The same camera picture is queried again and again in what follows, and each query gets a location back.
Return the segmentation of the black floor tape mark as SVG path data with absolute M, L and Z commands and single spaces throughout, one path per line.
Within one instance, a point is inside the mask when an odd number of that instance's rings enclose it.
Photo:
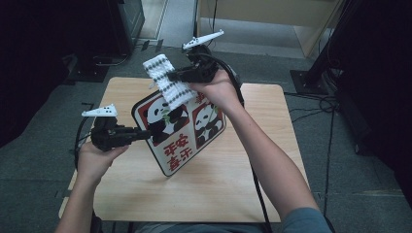
M 84 119 L 88 119 L 89 116 L 84 116 L 83 113 L 93 110 L 94 104 L 93 103 L 82 103 L 82 105 L 86 106 L 85 110 L 82 112 L 82 117 Z

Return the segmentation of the person's right hand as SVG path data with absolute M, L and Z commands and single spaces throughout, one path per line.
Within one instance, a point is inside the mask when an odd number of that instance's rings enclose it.
M 204 94 L 228 115 L 241 108 L 235 88 L 226 71 L 219 70 L 210 83 L 191 83 L 189 87 Z

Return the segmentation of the black metal stand with pole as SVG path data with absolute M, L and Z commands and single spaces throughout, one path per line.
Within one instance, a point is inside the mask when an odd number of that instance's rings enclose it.
M 323 73 L 328 68 L 327 47 L 337 21 L 329 19 L 321 27 L 295 26 L 293 29 L 303 54 L 310 57 L 314 49 L 321 49 L 312 67 L 308 71 L 290 70 L 292 82 L 297 94 L 328 95 Z

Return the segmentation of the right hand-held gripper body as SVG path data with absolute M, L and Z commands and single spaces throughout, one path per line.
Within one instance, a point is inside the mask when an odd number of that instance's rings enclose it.
M 207 43 L 223 34 L 224 32 L 220 30 L 205 36 L 193 37 L 186 43 L 187 57 L 191 62 L 190 66 L 193 67 L 190 74 L 194 75 L 194 83 L 209 83 L 214 78 L 218 64 L 212 57 Z

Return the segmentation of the white striped cloth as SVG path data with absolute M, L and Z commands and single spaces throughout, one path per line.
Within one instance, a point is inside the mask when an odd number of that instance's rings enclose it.
M 197 92 L 191 90 L 186 83 L 171 81 L 168 78 L 168 74 L 173 72 L 175 68 L 164 54 L 145 61 L 143 67 L 157 85 L 171 110 L 177 109 L 197 96 Z

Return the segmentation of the dark curtain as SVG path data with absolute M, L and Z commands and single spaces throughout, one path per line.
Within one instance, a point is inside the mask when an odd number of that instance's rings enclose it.
M 412 208 L 412 0 L 356 3 L 339 89 L 364 120 L 357 140 L 394 171 Z
M 104 0 L 0 0 L 0 148 L 17 138 L 69 71 L 86 72 L 105 38 Z

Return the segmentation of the light wooden cabinet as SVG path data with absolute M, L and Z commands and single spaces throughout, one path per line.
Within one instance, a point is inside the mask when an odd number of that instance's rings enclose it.
M 292 25 L 301 50 L 309 57 L 345 0 L 196 0 L 202 17 Z

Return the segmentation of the dark cabinet with glass panel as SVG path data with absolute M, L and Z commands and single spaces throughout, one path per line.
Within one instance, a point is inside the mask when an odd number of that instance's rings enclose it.
M 117 52 L 131 54 L 145 22 L 142 0 L 107 0 L 107 3 Z

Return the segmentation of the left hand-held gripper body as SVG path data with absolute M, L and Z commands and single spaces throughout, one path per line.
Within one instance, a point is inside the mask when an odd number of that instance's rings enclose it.
M 118 125 L 118 112 L 114 104 L 84 111 L 82 116 L 94 118 L 90 139 L 100 150 L 123 147 L 136 140 L 136 130 L 133 127 Z

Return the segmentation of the person's blue-grey clothing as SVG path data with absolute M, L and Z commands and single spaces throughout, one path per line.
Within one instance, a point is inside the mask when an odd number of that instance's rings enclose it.
M 139 223 L 133 233 L 264 233 L 252 223 Z M 332 233 L 325 217 L 318 210 L 299 208 L 291 211 L 280 233 Z

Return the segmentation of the black flat stand base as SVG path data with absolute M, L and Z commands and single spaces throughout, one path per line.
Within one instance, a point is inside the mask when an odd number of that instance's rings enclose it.
M 108 70 L 108 66 L 95 63 L 91 57 L 78 57 L 67 80 L 69 82 L 103 83 Z

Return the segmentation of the person's left hand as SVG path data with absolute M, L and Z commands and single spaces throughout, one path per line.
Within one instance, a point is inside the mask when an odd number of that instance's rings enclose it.
M 76 183 L 98 185 L 114 160 L 127 150 L 128 146 L 123 146 L 103 151 L 92 142 L 83 144 L 79 153 Z

